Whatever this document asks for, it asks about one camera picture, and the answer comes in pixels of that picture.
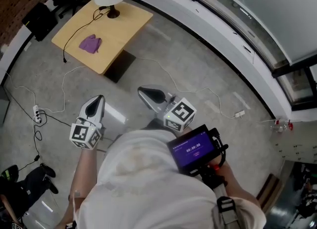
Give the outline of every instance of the lamp base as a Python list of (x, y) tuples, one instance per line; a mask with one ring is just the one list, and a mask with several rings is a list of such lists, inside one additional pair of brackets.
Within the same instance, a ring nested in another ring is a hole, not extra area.
[(117, 18), (119, 15), (120, 15), (120, 12), (114, 8), (114, 5), (111, 5), (110, 11), (107, 14), (108, 18), (110, 19)]

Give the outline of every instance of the glass window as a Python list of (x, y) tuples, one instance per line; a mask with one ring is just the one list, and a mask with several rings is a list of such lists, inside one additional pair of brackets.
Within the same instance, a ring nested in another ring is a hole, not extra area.
[(272, 69), (288, 64), (273, 38), (247, 11), (233, 0), (201, 0), (218, 10), (256, 46)]
[(313, 91), (303, 69), (277, 78), (293, 103), (313, 99)]

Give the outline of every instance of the plug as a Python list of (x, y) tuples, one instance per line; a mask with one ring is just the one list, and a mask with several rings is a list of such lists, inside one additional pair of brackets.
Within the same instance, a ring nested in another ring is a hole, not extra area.
[(241, 111), (239, 111), (238, 113), (236, 113), (236, 114), (234, 115), (234, 117), (235, 117), (235, 118), (241, 117), (241, 116), (243, 116), (244, 114), (245, 114), (244, 110), (241, 110)]
[(34, 113), (34, 121), (37, 122), (38, 124), (40, 124), (42, 122), (42, 118), (39, 115), (39, 107), (38, 105), (35, 105), (33, 107), (33, 113)]

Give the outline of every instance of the handheld device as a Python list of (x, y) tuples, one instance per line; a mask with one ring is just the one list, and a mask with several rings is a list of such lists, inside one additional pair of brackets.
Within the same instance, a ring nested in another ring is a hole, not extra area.
[(225, 150), (216, 128), (208, 131), (206, 125), (186, 133), (167, 143), (180, 173), (195, 176), (205, 170), (206, 164), (222, 155), (221, 163), (225, 161)]
[(145, 105), (155, 112), (155, 117), (162, 121), (162, 125), (174, 132), (183, 132), (194, 120), (196, 108), (186, 98), (177, 97), (163, 86), (141, 86), (138, 94)]
[(87, 101), (80, 110), (76, 123), (71, 125), (69, 139), (75, 146), (93, 150), (103, 138), (105, 128), (101, 121), (105, 112), (105, 97), (98, 95)]

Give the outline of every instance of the timer display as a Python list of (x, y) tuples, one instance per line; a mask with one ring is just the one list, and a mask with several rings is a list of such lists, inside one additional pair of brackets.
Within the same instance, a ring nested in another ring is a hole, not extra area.
[(203, 131), (173, 147), (172, 154), (180, 166), (186, 166), (214, 150), (208, 134)]

